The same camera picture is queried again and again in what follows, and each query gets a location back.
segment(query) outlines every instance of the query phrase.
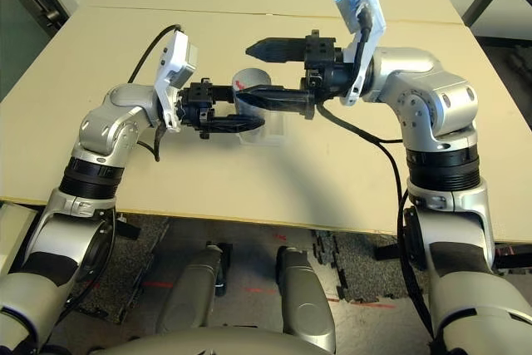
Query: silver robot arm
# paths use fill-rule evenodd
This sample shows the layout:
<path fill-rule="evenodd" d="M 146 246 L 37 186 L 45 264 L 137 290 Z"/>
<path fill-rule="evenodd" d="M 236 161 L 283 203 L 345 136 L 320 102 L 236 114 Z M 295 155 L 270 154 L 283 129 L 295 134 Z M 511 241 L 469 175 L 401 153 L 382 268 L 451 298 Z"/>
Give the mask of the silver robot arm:
<path fill-rule="evenodd" d="M 179 124 L 187 121 L 183 114 L 177 119 L 177 89 L 194 71 L 195 58 L 195 47 L 175 30 L 160 59 L 155 87 L 115 87 L 83 119 L 62 182 L 52 191 L 29 241 L 24 265 L 0 278 L 0 346 L 39 349 L 74 283 L 94 276 L 110 254 L 115 192 L 128 156 L 146 128 L 161 124 L 179 131 Z"/>
<path fill-rule="evenodd" d="M 430 276 L 434 346 L 470 355 L 527 352 L 532 308 L 491 272 L 495 246 L 471 84 L 427 52 L 378 48 L 362 99 L 388 104 L 401 124 L 414 204 L 405 211 L 406 242 Z"/>
<path fill-rule="evenodd" d="M 421 318 L 431 319 L 424 322 L 435 337 L 434 353 L 529 352 L 532 308 L 491 272 L 495 246 L 487 186 L 479 172 L 473 87 L 428 52 L 377 47 L 385 30 L 378 0 L 335 2 L 355 33 L 348 47 L 334 47 L 334 38 L 317 31 L 304 39 L 263 39 L 246 52 L 266 62 L 304 62 L 301 89 L 256 86 L 237 96 L 308 119 L 315 106 L 323 114 L 323 103 L 333 97 L 346 106 L 360 97 L 388 104 L 401 124 L 414 204 L 405 211 L 406 226 L 398 221 L 404 229 L 398 241 L 406 241 L 407 256 L 430 275 L 430 317 L 419 297 Z M 378 143 L 375 136 L 357 132 Z"/>

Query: robotic arm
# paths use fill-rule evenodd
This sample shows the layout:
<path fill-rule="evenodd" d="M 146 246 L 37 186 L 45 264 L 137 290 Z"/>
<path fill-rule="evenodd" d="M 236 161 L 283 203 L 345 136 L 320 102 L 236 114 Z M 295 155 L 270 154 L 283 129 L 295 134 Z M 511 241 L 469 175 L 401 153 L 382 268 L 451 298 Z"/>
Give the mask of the robotic arm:
<path fill-rule="evenodd" d="M 435 339 L 433 353 L 526 353 L 532 308 L 491 272 L 495 244 L 479 172 L 474 89 L 428 52 L 377 47 L 384 31 L 378 0 L 336 2 L 350 32 L 357 32 L 353 43 L 340 49 L 318 32 L 305 39 L 264 39 L 247 53 L 266 62 L 303 61 L 301 89 L 256 86 L 237 96 L 309 119 L 315 106 L 320 111 L 335 96 L 348 106 L 358 97 L 389 105 L 401 125 L 414 204 L 404 212 L 404 229 L 400 214 L 404 232 L 398 231 L 398 242 L 406 242 L 409 260 L 430 276 L 430 320 L 424 322 Z M 414 303 L 428 319 L 421 295 Z"/>
<path fill-rule="evenodd" d="M 82 300 L 68 300 L 74 283 L 97 280 L 114 244 L 116 189 L 144 130 L 157 127 L 158 159 L 158 140 L 165 130 L 192 126 L 206 139 L 210 133 L 247 131 L 264 123 L 257 116 L 215 116 L 217 101 L 234 102 L 231 86 L 214 86 L 204 78 L 182 88 L 195 70 L 197 50 L 177 26 L 169 28 L 163 32 L 173 35 L 155 84 L 117 86 L 83 119 L 62 182 L 52 191 L 29 241 L 24 265 L 0 278 L 0 347 L 21 353 L 38 350 L 57 320 Z"/>

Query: black rubber mat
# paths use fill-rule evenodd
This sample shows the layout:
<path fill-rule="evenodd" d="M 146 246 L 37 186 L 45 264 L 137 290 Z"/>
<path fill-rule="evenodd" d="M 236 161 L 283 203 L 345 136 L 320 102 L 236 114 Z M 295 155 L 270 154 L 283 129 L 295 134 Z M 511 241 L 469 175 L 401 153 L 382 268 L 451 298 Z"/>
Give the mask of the black rubber mat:
<path fill-rule="evenodd" d="M 377 261 L 374 257 L 377 246 L 396 243 L 394 236 L 318 231 L 315 237 L 315 256 L 320 263 L 331 264 L 338 271 L 340 298 L 373 303 L 379 297 L 408 296 L 399 259 Z M 414 270 L 421 289 L 428 293 L 428 274 Z"/>
<path fill-rule="evenodd" d="M 131 308 L 140 282 L 153 262 L 154 247 L 168 227 L 168 218 L 124 214 L 128 224 L 140 228 L 137 240 L 116 237 L 115 248 L 105 273 L 87 295 L 77 311 L 113 323 L 122 323 Z M 76 285 L 72 294 L 78 295 L 87 285 Z"/>

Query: cable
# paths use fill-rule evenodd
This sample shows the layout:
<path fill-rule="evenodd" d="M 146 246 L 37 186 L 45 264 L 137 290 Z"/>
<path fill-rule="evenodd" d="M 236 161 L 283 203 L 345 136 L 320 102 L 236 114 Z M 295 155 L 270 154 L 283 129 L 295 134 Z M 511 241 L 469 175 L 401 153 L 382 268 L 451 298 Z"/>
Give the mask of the cable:
<path fill-rule="evenodd" d="M 172 31 L 180 31 L 181 32 L 181 25 L 172 24 L 172 25 L 169 25 L 168 27 L 166 27 L 165 29 L 163 29 L 161 32 L 159 32 L 159 34 L 155 37 L 155 39 L 153 41 L 151 41 L 150 45 L 146 48 L 146 50 L 144 50 L 144 53 L 142 54 L 142 57 L 140 58 L 139 62 L 136 63 L 136 67 L 133 70 L 133 72 L 131 73 L 130 79 L 127 80 L 127 83 L 133 83 L 133 81 L 135 80 L 136 76 L 138 75 L 140 69 L 144 65 L 144 63 L 146 61 L 146 58 L 148 58 L 148 56 L 151 54 L 151 52 L 153 51 L 153 49 L 155 48 L 157 43 L 159 43 L 160 40 L 167 33 L 172 32 Z M 142 147 L 147 149 L 151 154 L 153 154 L 153 156 L 155 158 L 155 161 L 157 161 L 157 162 L 160 161 L 160 157 L 159 157 L 160 140 L 162 139 L 163 135 L 166 133 L 166 126 L 165 126 L 164 130 L 162 130 L 162 129 L 160 130 L 159 128 L 160 128 L 161 125 L 164 125 L 164 124 L 165 124 L 164 122 L 161 122 L 159 124 L 159 126 L 157 126 L 157 130 L 155 131 L 155 139 L 154 139 L 153 147 L 151 147 L 150 145 L 148 145 L 144 141 L 137 141 L 136 142 L 137 145 L 141 145 Z"/>
<path fill-rule="evenodd" d="M 163 29 L 161 32 L 159 32 L 159 35 L 155 37 L 153 41 L 151 41 L 150 45 L 146 50 L 144 51 L 144 54 L 142 54 L 142 57 L 140 58 L 139 62 L 137 62 L 135 70 L 131 73 L 130 79 L 127 81 L 127 83 L 133 83 L 135 80 L 137 74 L 139 73 L 140 69 L 144 65 L 144 62 L 146 61 L 146 58 L 150 55 L 151 51 L 154 49 L 154 47 L 159 43 L 159 41 L 163 38 L 164 35 L 166 35 L 168 32 L 172 31 L 181 31 L 181 25 L 179 24 L 172 24 Z"/>
<path fill-rule="evenodd" d="M 397 247 L 399 248 L 399 260 L 401 261 L 402 277 L 405 280 L 406 291 L 408 292 L 408 296 L 414 304 L 414 308 L 416 308 L 417 314 L 425 325 L 426 330 L 434 339 L 431 314 L 425 305 L 423 293 L 421 292 L 419 284 L 417 283 L 416 275 L 414 274 L 414 270 L 408 261 L 408 254 L 406 252 L 402 211 L 405 208 L 407 198 L 408 190 L 406 190 L 405 194 L 402 196 L 401 202 L 399 203 L 399 211 L 397 212 Z"/>
<path fill-rule="evenodd" d="M 338 91 L 337 93 L 333 93 L 331 96 L 329 96 L 328 99 L 339 95 L 342 91 L 348 91 L 352 85 L 354 84 L 355 80 L 358 77 L 358 73 L 360 72 L 361 62 L 362 62 L 362 54 L 364 50 L 365 43 L 367 42 L 367 39 L 369 38 L 369 33 L 371 31 L 371 15 L 369 14 L 368 10 L 366 8 L 363 8 L 361 12 L 359 13 L 358 21 L 361 26 L 362 36 L 361 40 L 357 45 L 357 50 L 355 51 L 355 58 L 353 61 L 353 78 L 351 82 L 343 88 L 341 91 Z M 398 203 L 398 211 L 397 211 L 397 247 L 399 248 L 399 259 L 401 262 L 401 271 L 402 276 L 405 281 L 406 285 L 406 291 L 408 292 L 408 295 L 414 304 L 414 308 L 416 309 L 421 321 L 425 325 L 426 330 L 429 332 L 432 338 L 434 338 L 434 333 L 432 331 L 432 324 L 431 324 L 431 315 L 429 313 L 429 310 L 427 309 L 425 305 L 425 301 L 423 300 L 423 295 L 421 292 L 421 289 L 419 287 L 419 284 L 416 280 L 416 275 L 414 274 L 414 271 L 410 265 L 410 262 L 408 260 L 408 254 L 406 251 L 406 244 L 405 244 L 405 235 L 404 235 L 404 227 L 403 227 L 403 209 L 405 208 L 406 199 L 408 197 L 408 191 L 405 191 L 405 194 L 402 194 L 402 188 L 401 188 L 401 176 L 399 175 L 399 169 L 397 168 L 397 163 L 394 160 L 392 154 L 382 145 L 382 143 L 401 143 L 402 140 L 384 140 L 380 137 L 377 137 L 375 135 L 372 135 L 369 132 L 366 132 L 363 129 L 360 129 L 352 124 L 349 124 L 348 122 L 345 122 L 344 120 L 338 118 L 333 113 L 331 113 L 329 110 L 325 108 L 323 103 L 325 100 L 319 101 L 316 104 L 316 108 L 318 109 L 318 112 L 327 120 L 331 121 L 333 124 L 336 124 L 344 129 L 347 129 L 348 131 L 360 136 L 365 141 L 368 141 L 369 143 L 372 143 L 376 147 L 378 147 L 384 155 L 388 158 L 390 161 L 390 164 L 392 164 L 393 174 L 396 181 L 396 189 L 397 189 L 397 203 Z"/>
<path fill-rule="evenodd" d="M 142 147 L 144 147 L 145 149 L 147 149 L 151 154 L 153 154 L 153 156 L 155 158 L 157 158 L 157 156 L 155 155 L 155 150 L 153 147 L 151 147 L 149 144 L 147 144 L 146 142 L 144 141 L 137 141 L 136 142 L 137 145 L 141 145 Z"/>
<path fill-rule="evenodd" d="M 399 169 L 397 168 L 397 163 L 394 160 L 392 154 L 388 151 L 386 147 L 384 147 L 381 143 L 391 143 L 395 141 L 382 141 L 382 139 L 372 135 L 371 133 L 368 133 L 360 128 L 357 128 L 354 125 L 351 125 L 344 120 L 341 120 L 337 116 L 335 116 L 332 112 L 330 112 L 328 109 L 325 108 L 323 105 L 323 101 L 320 101 L 316 108 L 318 109 L 318 112 L 327 120 L 331 121 L 333 124 L 336 124 L 344 129 L 347 129 L 348 131 L 359 135 L 361 138 L 363 138 L 365 141 L 368 141 L 369 143 L 375 145 L 378 147 L 388 158 L 390 161 L 390 164 L 392 164 L 393 169 L 393 175 L 396 180 L 396 188 L 397 188 L 397 203 L 401 203 L 401 194 L 402 194 L 402 187 L 401 187 L 401 176 L 399 175 Z"/>
<path fill-rule="evenodd" d="M 83 289 L 83 291 L 74 299 L 72 299 L 68 305 L 63 309 L 63 312 L 59 315 L 59 319 L 56 322 L 58 325 L 72 310 L 77 308 L 77 306 L 85 299 L 85 297 L 90 293 L 94 288 L 98 280 L 101 278 L 103 273 L 106 271 L 107 265 L 111 260 L 111 255 L 113 253 L 113 248 L 115 247 L 115 238 L 116 238 L 116 208 L 112 209 L 112 232 L 111 232 L 111 243 L 109 244 L 109 251 L 107 252 L 106 260 L 104 261 L 101 268 L 98 270 L 96 276 L 92 281 Z"/>

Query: gray floor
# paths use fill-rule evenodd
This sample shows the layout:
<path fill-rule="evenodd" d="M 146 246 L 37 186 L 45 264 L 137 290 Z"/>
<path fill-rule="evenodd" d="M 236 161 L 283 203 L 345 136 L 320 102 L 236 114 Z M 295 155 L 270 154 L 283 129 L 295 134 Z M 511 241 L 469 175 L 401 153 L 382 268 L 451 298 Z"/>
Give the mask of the gray floor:
<path fill-rule="evenodd" d="M 50 343 L 84 354 L 95 346 L 108 347 L 155 332 L 155 321 L 167 287 L 180 275 L 192 255 L 206 240 L 234 245 L 227 294 L 216 298 L 212 326 L 258 326 L 281 332 L 281 298 L 274 279 L 275 255 L 280 245 L 308 251 L 308 258 L 322 283 L 337 326 L 337 353 L 428 354 L 429 337 L 408 299 L 381 298 L 379 303 L 355 304 L 337 300 L 335 269 L 313 257 L 311 232 L 274 226 L 236 224 L 197 219 L 173 219 L 155 252 L 155 262 L 145 277 L 138 303 L 120 325 L 80 313 L 60 324 Z"/>

